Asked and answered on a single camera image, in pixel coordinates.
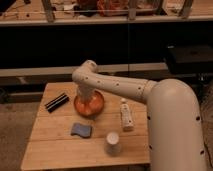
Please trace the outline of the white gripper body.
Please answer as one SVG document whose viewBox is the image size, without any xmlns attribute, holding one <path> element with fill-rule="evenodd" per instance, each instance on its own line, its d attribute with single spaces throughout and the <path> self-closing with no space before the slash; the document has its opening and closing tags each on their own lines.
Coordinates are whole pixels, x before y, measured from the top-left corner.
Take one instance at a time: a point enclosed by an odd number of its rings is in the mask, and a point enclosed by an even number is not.
<svg viewBox="0 0 213 171">
<path fill-rule="evenodd" d="M 79 85 L 77 88 L 77 95 L 83 103 L 89 102 L 92 99 L 94 92 L 95 89 L 89 86 Z"/>
</svg>

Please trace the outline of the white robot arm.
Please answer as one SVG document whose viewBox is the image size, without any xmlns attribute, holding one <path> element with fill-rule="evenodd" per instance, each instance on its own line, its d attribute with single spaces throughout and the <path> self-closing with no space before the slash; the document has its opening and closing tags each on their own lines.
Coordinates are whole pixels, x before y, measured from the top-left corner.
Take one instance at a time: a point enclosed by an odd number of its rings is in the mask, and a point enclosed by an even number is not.
<svg viewBox="0 0 213 171">
<path fill-rule="evenodd" d="M 186 83 L 101 75 L 92 60 L 72 80 L 82 96 L 96 88 L 146 105 L 151 171 L 207 171 L 200 107 Z"/>
</svg>

